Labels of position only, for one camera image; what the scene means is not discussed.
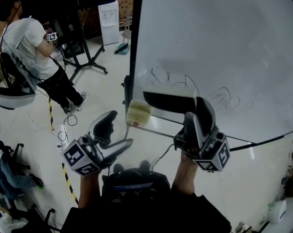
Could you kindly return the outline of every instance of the jeans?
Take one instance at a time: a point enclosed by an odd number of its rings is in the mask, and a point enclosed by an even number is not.
[[[4,155],[0,159],[0,185],[10,200],[17,199],[21,189],[36,186],[31,177],[14,173]]]
[[[48,96],[61,105],[62,108],[69,106],[71,100],[76,106],[83,103],[83,97],[75,90],[65,71],[60,67],[55,74],[42,83],[37,84],[43,88]]]

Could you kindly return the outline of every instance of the whiteboard frame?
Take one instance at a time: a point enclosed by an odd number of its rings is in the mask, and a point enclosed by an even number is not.
[[[136,57],[137,57],[137,49],[138,49],[138,34],[139,34],[139,25],[140,25],[140,18],[141,18],[142,1],[143,0],[134,0],[134,3],[133,3],[133,19],[134,19],[134,24],[135,25],[134,25],[134,27],[132,29],[132,34],[131,34],[132,37],[131,37],[131,53],[130,53],[130,70],[129,70],[129,78],[127,80],[125,79],[125,82],[124,82],[124,87],[125,87],[125,111],[126,111],[126,114],[127,114],[127,110],[129,108],[129,105],[130,105],[130,101],[133,99],[134,78],[135,78],[135,69],[136,69]],[[155,116],[155,115],[152,115],[152,116],[160,118],[160,119],[163,119],[163,120],[168,120],[170,122],[174,122],[174,123],[177,123],[177,124],[181,124],[180,122],[173,121],[173,120],[170,120],[170,119],[158,117],[158,116]],[[128,124],[128,123],[127,123],[127,126],[128,127],[134,127],[133,125]],[[150,131],[150,130],[146,130],[146,131],[165,136],[165,134],[158,133],[158,132],[155,132],[155,131]],[[248,142],[246,140],[238,139],[238,138],[235,138],[235,137],[232,137],[232,136],[227,136],[227,137],[247,142],[246,145],[230,149],[230,151],[237,151],[237,150],[248,149],[250,147],[256,147],[256,146],[263,145],[263,144],[266,144],[266,143],[269,143],[269,142],[273,142],[273,141],[282,139],[286,135],[289,135],[291,133],[293,133],[293,131],[288,132],[286,134],[283,134],[281,136],[272,138],[270,140],[259,142],[259,143],[250,143],[250,142]]]

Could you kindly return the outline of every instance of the black pants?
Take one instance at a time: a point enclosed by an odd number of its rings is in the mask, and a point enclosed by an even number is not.
[[[83,102],[83,97],[75,90],[65,71],[60,67],[57,72],[42,83],[37,84],[43,88],[49,97],[61,105],[62,108],[69,106],[71,100],[76,106]]]

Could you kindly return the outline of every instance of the yellow and black striped tape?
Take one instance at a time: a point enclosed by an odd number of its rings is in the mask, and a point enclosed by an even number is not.
[[[52,107],[51,107],[51,99],[50,98],[49,98],[49,113],[50,113],[51,130],[54,131],[53,117],[52,117]]]
[[[65,171],[64,163],[62,163],[62,169],[63,169],[63,173],[64,173],[64,176],[65,176],[65,180],[67,181],[67,184],[68,184],[68,186],[69,186],[69,190],[70,190],[70,192],[71,192],[71,194],[72,194],[72,196],[73,196],[73,199],[75,200],[75,202],[76,202],[77,205],[78,205],[78,199],[76,198],[76,195],[75,195],[75,193],[74,193],[74,191],[73,191],[72,185],[71,185],[70,182],[69,182],[69,177],[68,177],[67,172]]]

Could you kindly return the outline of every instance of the white tiled floor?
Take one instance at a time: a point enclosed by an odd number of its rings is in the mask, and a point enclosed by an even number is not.
[[[100,48],[101,39],[91,39],[88,46],[91,56]],[[90,123],[104,112],[116,110],[119,114],[115,121],[114,141],[125,134],[125,112],[122,101],[124,92],[121,83],[129,74],[130,55],[115,55],[118,44],[106,46],[97,63],[107,68],[104,75],[94,68],[81,71],[74,80],[78,91],[87,91],[89,98],[83,111],[73,111],[78,123],[71,127],[65,123],[69,141],[86,133]],[[81,64],[86,62],[86,55],[79,55]],[[67,66],[70,77],[74,68]],[[27,191],[28,203],[36,203],[46,214],[50,208],[56,213],[52,220],[61,227],[71,207],[76,206],[63,171],[62,157],[58,155],[57,133],[63,130],[66,115],[61,107],[52,102],[55,131],[51,132],[48,99],[40,93],[33,104],[27,108],[7,111],[0,108],[0,138],[12,147],[18,142],[25,145],[20,153],[22,160],[31,165],[31,172],[42,178],[44,190],[33,188]],[[170,134],[175,134],[176,127],[161,125]],[[134,139],[132,147],[116,161],[124,167],[139,166],[142,160],[153,160],[160,156],[172,143],[172,139],[131,128],[130,138]],[[230,147],[240,144],[229,140]],[[207,173],[199,170],[195,180],[196,194],[204,194],[231,222],[233,229],[239,222],[259,228],[259,222],[267,212],[268,203],[274,201],[281,191],[281,178],[286,173],[288,156],[291,151],[291,138],[287,137],[274,143],[252,149],[231,153],[231,159],[221,173]],[[155,170],[173,182],[180,152],[173,149],[158,163]],[[80,177],[67,168],[68,176],[77,197],[80,194]]]

